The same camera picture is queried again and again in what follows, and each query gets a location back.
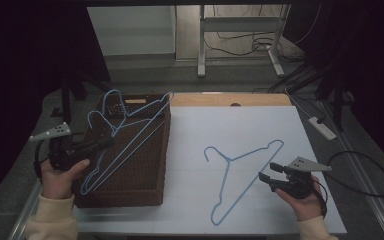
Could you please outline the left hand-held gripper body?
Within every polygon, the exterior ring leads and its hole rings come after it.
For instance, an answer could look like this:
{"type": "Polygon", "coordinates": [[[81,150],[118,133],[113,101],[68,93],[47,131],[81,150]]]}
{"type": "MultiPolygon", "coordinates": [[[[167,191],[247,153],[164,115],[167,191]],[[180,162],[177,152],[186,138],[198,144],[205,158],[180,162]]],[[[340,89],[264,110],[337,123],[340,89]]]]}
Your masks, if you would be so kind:
{"type": "Polygon", "coordinates": [[[93,152],[87,149],[86,143],[74,143],[73,134],[66,122],[46,130],[38,135],[30,136],[30,142],[37,142],[34,156],[34,166],[37,172],[40,171],[41,161],[39,152],[41,145],[49,141],[48,159],[55,170],[68,171],[72,166],[83,159],[87,159],[93,152]]]}

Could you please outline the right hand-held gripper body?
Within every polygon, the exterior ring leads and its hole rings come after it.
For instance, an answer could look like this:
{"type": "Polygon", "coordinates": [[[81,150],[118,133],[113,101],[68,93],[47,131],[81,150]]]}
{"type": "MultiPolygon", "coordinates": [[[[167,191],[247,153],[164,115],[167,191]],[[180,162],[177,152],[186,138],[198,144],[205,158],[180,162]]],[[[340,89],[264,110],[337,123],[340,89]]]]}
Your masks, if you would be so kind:
{"type": "Polygon", "coordinates": [[[295,199],[308,197],[314,189],[312,172],[327,172],[332,168],[303,157],[297,157],[289,165],[283,166],[288,181],[274,182],[275,189],[281,189],[295,199]]]}

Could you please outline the blue wire hanger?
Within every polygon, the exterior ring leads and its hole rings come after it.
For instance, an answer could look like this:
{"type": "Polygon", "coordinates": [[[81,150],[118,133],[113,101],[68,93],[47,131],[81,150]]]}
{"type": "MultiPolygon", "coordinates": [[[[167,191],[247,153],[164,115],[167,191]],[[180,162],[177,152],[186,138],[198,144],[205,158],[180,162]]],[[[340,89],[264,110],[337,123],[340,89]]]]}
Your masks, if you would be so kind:
{"type": "Polygon", "coordinates": [[[214,226],[225,221],[254,183],[259,181],[259,173],[278,159],[283,148],[284,142],[276,139],[236,156],[230,156],[215,146],[204,149],[207,163],[215,161],[221,164],[221,171],[216,174],[220,182],[218,195],[210,212],[210,221],[214,226]]]}
{"type": "Polygon", "coordinates": [[[88,114],[89,130],[92,134],[111,135],[114,144],[105,150],[98,151],[92,160],[91,171],[80,185],[80,194],[85,196],[98,190],[109,179],[115,176],[158,130],[165,124],[165,114],[161,111],[150,116],[124,114],[111,119],[101,112],[88,114]]]}
{"type": "Polygon", "coordinates": [[[170,125],[173,98],[173,92],[122,94],[116,89],[99,98],[97,108],[87,114],[85,138],[110,138],[113,145],[95,155],[95,166],[80,185],[81,195],[98,190],[159,130],[170,125]]]}

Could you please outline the brown woven basket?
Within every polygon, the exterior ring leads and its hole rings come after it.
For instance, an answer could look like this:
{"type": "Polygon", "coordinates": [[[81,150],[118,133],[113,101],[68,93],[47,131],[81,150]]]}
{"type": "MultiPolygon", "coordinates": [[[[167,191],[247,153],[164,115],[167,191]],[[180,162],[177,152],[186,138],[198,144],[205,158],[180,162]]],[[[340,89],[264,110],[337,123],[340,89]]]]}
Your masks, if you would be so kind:
{"type": "Polygon", "coordinates": [[[85,175],[73,184],[75,206],[78,208],[109,208],[158,206],[163,203],[166,153],[170,125],[159,130],[118,173],[98,190],[83,196],[80,185],[91,171],[94,153],[85,175]]]}

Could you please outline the person's right hand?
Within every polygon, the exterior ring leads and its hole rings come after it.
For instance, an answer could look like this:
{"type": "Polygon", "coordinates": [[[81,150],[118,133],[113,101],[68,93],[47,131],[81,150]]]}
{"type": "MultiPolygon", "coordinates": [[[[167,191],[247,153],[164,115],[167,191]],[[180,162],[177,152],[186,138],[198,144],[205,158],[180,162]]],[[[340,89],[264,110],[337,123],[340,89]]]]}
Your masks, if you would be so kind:
{"type": "Polygon", "coordinates": [[[321,204],[314,194],[304,199],[295,199],[281,189],[276,189],[275,193],[293,209],[298,222],[307,221],[322,215],[321,204]]]}

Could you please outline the person's left hand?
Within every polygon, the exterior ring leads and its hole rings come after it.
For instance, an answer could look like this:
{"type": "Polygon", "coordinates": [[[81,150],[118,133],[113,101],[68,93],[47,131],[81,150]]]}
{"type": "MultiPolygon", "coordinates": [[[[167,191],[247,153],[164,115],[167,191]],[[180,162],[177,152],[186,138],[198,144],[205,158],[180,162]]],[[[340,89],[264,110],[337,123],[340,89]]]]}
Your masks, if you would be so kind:
{"type": "Polygon", "coordinates": [[[68,171],[55,170],[49,160],[41,164],[42,196],[48,199],[68,199],[72,196],[72,183],[80,178],[90,164],[89,159],[81,160],[68,171]]]}

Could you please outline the black metal stand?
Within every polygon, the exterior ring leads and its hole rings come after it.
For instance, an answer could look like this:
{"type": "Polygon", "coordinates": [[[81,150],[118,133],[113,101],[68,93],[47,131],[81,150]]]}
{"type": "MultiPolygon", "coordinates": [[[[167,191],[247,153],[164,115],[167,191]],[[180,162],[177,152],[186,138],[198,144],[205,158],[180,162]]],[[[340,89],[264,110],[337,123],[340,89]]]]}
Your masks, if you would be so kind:
{"type": "Polygon", "coordinates": [[[345,104],[343,93],[343,74],[337,68],[326,67],[322,72],[322,80],[316,90],[316,99],[326,100],[330,94],[333,94],[332,118],[339,131],[343,131],[342,107],[345,104]]]}
{"type": "Polygon", "coordinates": [[[103,92],[108,92],[110,90],[109,86],[82,71],[64,74],[61,79],[62,107],[54,108],[51,113],[52,117],[61,117],[64,122],[71,122],[70,95],[73,94],[77,100],[85,100],[87,97],[87,91],[83,85],[84,82],[91,84],[103,92]]]}

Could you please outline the white power strip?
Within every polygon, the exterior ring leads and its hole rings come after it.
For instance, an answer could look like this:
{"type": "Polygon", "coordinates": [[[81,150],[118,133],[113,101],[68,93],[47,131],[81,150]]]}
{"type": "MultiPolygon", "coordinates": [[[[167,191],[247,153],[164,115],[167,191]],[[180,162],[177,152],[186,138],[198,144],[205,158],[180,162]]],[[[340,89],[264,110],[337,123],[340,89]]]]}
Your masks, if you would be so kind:
{"type": "Polygon", "coordinates": [[[331,131],[323,122],[317,117],[312,117],[308,120],[311,126],[313,126],[326,140],[331,141],[336,138],[336,134],[331,131]]]}

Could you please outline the white board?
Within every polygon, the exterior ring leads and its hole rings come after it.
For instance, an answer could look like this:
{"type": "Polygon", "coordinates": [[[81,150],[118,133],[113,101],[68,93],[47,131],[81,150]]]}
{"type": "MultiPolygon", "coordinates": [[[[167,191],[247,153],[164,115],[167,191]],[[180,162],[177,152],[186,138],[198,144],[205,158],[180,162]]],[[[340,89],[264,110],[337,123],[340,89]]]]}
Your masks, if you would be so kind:
{"type": "Polygon", "coordinates": [[[294,234],[298,227],[290,206],[260,180],[221,225],[210,221],[221,164],[207,163],[204,149],[215,146],[236,156],[276,139],[284,142],[284,148],[271,163],[285,166],[297,157],[315,157],[293,106],[174,107],[162,205],[77,209],[74,213],[79,228],[82,232],[120,235],[294,234]]]}

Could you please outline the dark curtain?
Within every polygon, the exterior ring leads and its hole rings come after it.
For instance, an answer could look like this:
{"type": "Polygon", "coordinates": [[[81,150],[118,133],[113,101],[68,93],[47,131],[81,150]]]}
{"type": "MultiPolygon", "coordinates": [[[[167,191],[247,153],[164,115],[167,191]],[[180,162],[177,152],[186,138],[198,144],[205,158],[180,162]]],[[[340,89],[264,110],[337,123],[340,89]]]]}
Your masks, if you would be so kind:
{"type": "Polygon", "coordinates": [[[296,0],[283,36],[318,70],[338,62],[354,115],[384,152],[384,0],[296,0]]]}
{"type": "Polygon", "coordinates": [[[63,79],[110,80],[86,4],[0,0],[0,183],[63,79]]]}

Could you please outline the white panel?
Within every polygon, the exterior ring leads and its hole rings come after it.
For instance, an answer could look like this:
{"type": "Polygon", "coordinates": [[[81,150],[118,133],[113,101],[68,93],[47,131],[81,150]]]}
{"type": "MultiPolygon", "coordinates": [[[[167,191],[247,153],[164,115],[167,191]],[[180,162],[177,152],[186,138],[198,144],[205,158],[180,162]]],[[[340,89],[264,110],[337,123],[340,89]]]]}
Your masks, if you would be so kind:
{"type": "Polygon", "coordinates": [[[173,6],[89,7],[105,56],[175,52],[173,6]]]}

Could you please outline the white metal desk frame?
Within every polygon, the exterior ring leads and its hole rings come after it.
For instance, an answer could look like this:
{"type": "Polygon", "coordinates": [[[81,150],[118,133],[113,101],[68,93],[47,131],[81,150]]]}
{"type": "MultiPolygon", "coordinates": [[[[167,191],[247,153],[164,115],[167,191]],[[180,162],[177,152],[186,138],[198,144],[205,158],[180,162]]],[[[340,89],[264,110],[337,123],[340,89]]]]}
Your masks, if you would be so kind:
{"type": "Polygon", "coordinates": [[[285,72],[279,62],[278,45],[283,33],[284,25],[289,12],[289,5],[283,5],[279,16],[250,16],[250,17],[206,17],[205,7],[199,10],[199,55],[198,72],[199,77],[204,77],[205,72],[205,41],[206,32],[272,32],[273,42],[268,49],[268,55],[274,71],[278,77],[283,77],[285,72]]]}

